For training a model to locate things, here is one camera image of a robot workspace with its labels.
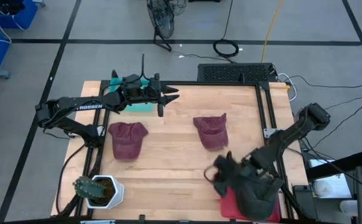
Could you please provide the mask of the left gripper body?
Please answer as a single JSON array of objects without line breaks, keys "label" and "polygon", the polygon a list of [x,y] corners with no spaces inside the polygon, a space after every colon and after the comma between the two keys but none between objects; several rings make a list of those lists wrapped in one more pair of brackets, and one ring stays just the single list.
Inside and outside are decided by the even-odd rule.
[{"label": "left gripper body", "polygon": [[123,96],[129,106],[138,103],[156,103],[157,114],[164,116],[164,104],[161,97],[160,75],[155,73],[148,79],[148,84],[143,87],[141,79],[143,75],[130,75],[123,78]]}]

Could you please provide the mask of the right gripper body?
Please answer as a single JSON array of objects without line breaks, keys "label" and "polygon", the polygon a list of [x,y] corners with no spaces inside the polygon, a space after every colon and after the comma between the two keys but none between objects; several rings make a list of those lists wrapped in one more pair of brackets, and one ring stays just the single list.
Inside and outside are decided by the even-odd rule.
[{"label": "right gripper body", "polygon": [[274,185],[277,174],[274,161],[277,159],[277,148],[255,148],[241,160],[241,175],[257,183]]}]

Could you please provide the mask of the maroon cap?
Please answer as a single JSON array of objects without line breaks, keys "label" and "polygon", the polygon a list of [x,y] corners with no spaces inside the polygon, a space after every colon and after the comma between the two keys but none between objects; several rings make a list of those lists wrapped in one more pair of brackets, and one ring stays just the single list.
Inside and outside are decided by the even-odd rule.
[{"label": "maroon cap", "polygon": [[138,158],[143,139],[149,134],[140,123],[113,123],[108,132],[112,137],[113,156],[116,160],[131,161]]},{"label": "maroon cap", "polygon": [[217,151],[228,146],[226,113],[221,116],[196,117],[193,124],[197,128],[203,147],[207,151]]}]

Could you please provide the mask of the teal plastic bin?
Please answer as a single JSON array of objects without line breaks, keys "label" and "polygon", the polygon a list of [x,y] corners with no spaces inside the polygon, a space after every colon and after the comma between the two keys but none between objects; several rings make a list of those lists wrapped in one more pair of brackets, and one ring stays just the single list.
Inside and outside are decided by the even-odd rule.
[{"label": "teal plastic bin", "polygon": [[[110,87],[109,92],[115,91],[119,88],[119,85],[116,85],[117,83],[120,83],[122,81],[121,78],[112,78],[110,81]],[[147,86],[149,83],[147,79],[141,78],[141,89]],[[152,103],[138,103],[138,104],[132,104],[131,106],[127,105],[124,109],[124,111],[128,112],[151,112],[154,110],[154,105]]]}]

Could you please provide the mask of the pink plastic bin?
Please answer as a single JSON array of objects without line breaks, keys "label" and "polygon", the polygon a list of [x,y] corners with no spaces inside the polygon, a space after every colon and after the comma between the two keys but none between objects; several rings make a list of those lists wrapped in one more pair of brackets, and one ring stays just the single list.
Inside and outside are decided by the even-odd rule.
[{"label": "pink plastic bin", "polygon": [[[225,196],[221,196],[221,202],[220,202],[220,211],[221,216],[224,218],[229,219],[236,219],[236,220],[247,220],[247,221],[255,221],[249,218],[244,217],[240,211],[238,210],[237,204],[236,204],[236,196],[233,190],[230,187],[227,187],[227,192]],[[279,209],[279,197],[276,196],[274,209],[272,211],[271,216],[264,220],[264,222],[269,223],[277,223],[281,219],[280,215],[280,209]]]}]

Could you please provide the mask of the black tablet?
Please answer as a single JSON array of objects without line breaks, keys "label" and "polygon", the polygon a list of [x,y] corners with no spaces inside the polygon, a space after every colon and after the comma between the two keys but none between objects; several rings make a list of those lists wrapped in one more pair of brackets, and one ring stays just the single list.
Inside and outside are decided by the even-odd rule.
[{"label": "black tablet", "polygon": [[293,194],[299,205],[311,218],[317,218],[317,211],[313,200],[312,190],[309,185],[295,185],[292,187]]}]

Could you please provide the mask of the black computer case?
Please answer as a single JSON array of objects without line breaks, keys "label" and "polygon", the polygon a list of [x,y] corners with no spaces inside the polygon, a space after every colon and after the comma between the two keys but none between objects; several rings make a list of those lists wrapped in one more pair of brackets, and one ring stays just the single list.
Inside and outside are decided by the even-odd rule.
[{"label": "black computer case", "polygon": [[201,63],[200,82],[275,82],[276,68],[272,63]]}]

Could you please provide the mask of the black floor fan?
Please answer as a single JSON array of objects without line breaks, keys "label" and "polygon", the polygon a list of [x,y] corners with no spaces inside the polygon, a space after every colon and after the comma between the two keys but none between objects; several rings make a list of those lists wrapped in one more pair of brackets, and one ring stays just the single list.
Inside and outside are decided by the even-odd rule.
[{"label": "black floor fan", "polygon": [[169,0],[146,0],[147,10],[154,28],[153,43],[172,51],[167,43],[174,33],[174,12]]}]

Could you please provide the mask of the black desk bar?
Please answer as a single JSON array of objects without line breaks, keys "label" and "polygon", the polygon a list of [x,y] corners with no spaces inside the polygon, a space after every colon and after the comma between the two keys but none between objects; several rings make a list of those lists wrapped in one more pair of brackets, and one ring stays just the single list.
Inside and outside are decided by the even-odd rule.
[{"label": "black desk bar", "polygon": [[333,162],[325,162],[322,165],[311,167],[306,170],[306,174],[308,180],[315,180],[322,177],[341,174],[342,171],[348,172],[355,170],[359,166],[362,166],[362,152],[342,159],[337,159]]}]

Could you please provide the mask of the white hexagonal plant pot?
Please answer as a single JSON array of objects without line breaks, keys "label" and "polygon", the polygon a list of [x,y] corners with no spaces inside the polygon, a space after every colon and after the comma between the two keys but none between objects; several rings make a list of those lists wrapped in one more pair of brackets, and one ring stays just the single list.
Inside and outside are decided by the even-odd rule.
[{"label": "white hexagonal plant pot", "polygon": [[104,198],[86,199],[87,207],[90,209],[112,209],[119,205],[124,199],[124,185],[112,175],[95,175],[92,180],[108,187],[104,191]]}]

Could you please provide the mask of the green cactus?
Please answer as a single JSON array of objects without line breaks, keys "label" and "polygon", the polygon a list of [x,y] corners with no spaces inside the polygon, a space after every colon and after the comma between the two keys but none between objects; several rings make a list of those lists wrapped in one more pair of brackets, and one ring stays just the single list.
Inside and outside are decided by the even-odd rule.
[{"label": "green cactus", "polygon": [[88,199],[103,198],[104,192],[107,189],[104,185],[88,178],[87,176],[77,178],[72,185],[78,196]]}]

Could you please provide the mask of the black equipment bundle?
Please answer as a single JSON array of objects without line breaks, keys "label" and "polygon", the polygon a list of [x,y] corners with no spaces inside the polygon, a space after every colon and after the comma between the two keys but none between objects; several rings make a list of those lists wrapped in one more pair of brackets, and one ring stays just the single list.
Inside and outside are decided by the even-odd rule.
[{"label": "black equipment bundle", "polygon": [[15,15],[25,8],[23,0],[0,0],[0,13],[3,15]]}]

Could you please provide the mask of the black table frame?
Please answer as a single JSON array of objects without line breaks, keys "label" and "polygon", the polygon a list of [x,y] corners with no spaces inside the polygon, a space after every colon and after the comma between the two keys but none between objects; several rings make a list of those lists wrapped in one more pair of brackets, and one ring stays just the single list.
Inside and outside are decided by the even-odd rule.
[{"label": "black table frame", "polygon": [[121,162],[113,156],[112,141],[106,139],[100,173],[111,175],[125,187],[124,200],[106,210],[93,210],[94,219],[222,220],[220,197],[207,181],[208,166],[216,152],[203,148],[193,125],[199,116],[227,115],[228,150],[240,159],[264,143],[269,127],[266,101],[258,101],[254,86],[209,85],[173,82],[178,98],[169,103],[164,116],[156,111],[111,113],[109,122],[142,123],[148,135],[135,161]]}]

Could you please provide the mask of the silver mounting bracket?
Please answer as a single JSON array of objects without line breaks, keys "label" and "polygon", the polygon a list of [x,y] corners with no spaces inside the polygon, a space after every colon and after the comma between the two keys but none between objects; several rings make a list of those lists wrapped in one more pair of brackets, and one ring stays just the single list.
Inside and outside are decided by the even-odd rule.
[{"label": "silver mounting bracket", "polygon": [[274,133],[278,132],[276,128],[265,128],[263,129],[263,135],[266,139],[269,139]]}]

